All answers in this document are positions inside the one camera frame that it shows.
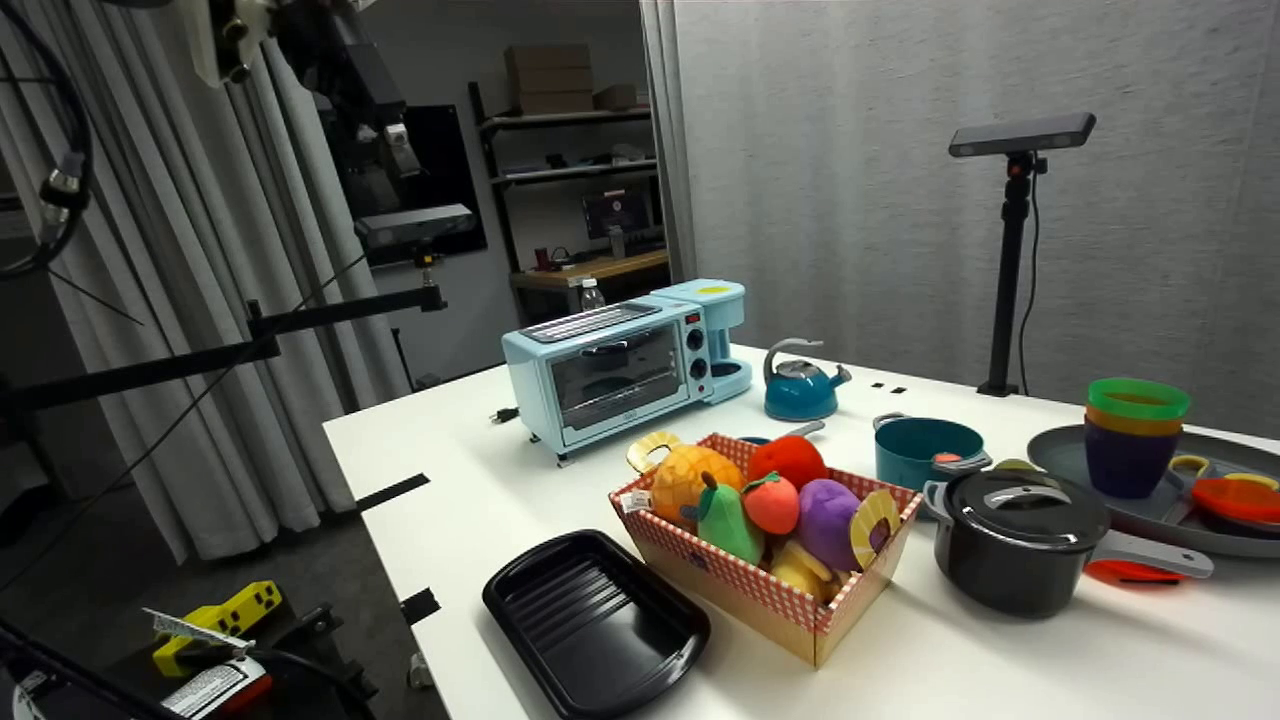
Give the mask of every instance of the purple toy fruit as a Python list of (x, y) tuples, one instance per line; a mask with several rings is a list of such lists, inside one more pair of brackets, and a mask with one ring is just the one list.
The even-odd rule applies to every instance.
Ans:
[(799, 529), (795, 538), (817, 556), (827, 570), (852, 570), (847, 519), (855, 510), (852, 486), (838, 479), (811, 479), (799, 486)]

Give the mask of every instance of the white table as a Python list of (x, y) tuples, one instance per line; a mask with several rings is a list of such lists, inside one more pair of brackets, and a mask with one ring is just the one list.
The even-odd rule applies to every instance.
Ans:
[[(666, 426), (689, 439), (785, 430), (790, 423), (764, 416), (759, 350), (737, 346), (737, 356), (752, 365), (758, 387), (732, 404), (674, 416)], [(411, 473), (434, 479), (366, 510), (366, 523), (395, 596), (434, 589), (439, 600), (439, 612), (411, 630), (460, 720), (547, 713), (479, 605), (483, 579), (524, 547), (572, 529), (603, 529), (634, 547), (607, 506), (607, 492), (634, 479), (625, 464), (634, 435), (558, 467), (540, 442), (527, 442), (520, 420), (494, 423), (494, 411), (511, 404), (507, 373), (494, 366), (323, 423), (357, 495)], [(971, 423), (995, 461), (1023, 454), (1038, 430), (1081, 420), (1073, 404), (994, 400), (964, 382), (852, 366), (841, 411), (822, 430), (827, 464), (875, 476), (871, 420), (884, 411)], [(1280, 450), (1277, 439), (1215, 435)], [(931, 529), (917, 523), (896, 583), (826, 666), (706, 608), (712, 643), (651, 716), (1280, 716), (1280, 565), (1220, 565), (1211, 583), (1163, 593), (1081, 579), (1070, 612), (1023, 624), (964, 605), (938, 570)]]

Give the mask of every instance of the plate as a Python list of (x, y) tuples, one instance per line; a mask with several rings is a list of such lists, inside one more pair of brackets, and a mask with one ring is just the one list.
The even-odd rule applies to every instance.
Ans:
[(505, 565), (483, 608), (558, 716), (625, 716), (678, 688), (712, 637), (674, 583), (603, 530), (569, 530)]
[[(1178, 450), (1210, 454), (1223, 473), (1265, 473), (1280, 476), (1280, 454), (1228, 442), (1215, 435), (1186, 430)], [(1029, 442), (1029, 461), (1040, 464), (1055, 479), (1089, 485), (1083, 461), (1083, 423), (1040, 430)], [(1116, 498), (1098, 492), (1112, 506), (1112, 523), (1137, 536), (1201, 547), (1210, 556), (1249, 556), (1249, 559), (1280, 559), (1280, 536), (1260, 536), (1245, 529), (1203, 523), (1188, 506), (1188, 492), (1196, 479), (1163, 476), (1149, 498)]]

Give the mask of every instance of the yellow tool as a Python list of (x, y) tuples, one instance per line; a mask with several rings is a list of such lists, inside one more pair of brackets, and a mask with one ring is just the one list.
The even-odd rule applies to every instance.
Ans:
[[(185, 619), (197, 626), (229, 630), (229, 637), (250, 637), (265, 616), (272, 616), (283, 605), (283, 593), (278, 579), (253, 579), (225, 605), (199, 605)], [(193, 638), (169, 637), (155, 652), (151, 663), (169, 681), (193, 677)]]

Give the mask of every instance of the teal bowl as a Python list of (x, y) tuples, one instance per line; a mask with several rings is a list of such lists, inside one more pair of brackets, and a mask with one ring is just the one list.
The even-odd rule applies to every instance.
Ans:
[(926, 486), (929, 479), (942, 479), (931, 461), (942, 450), (951, 450), (960, 461), (971, 461), (984, 450), (984, 435), (931, 416), (881, 416), (875, 420), (875, 476), (900, 486)]

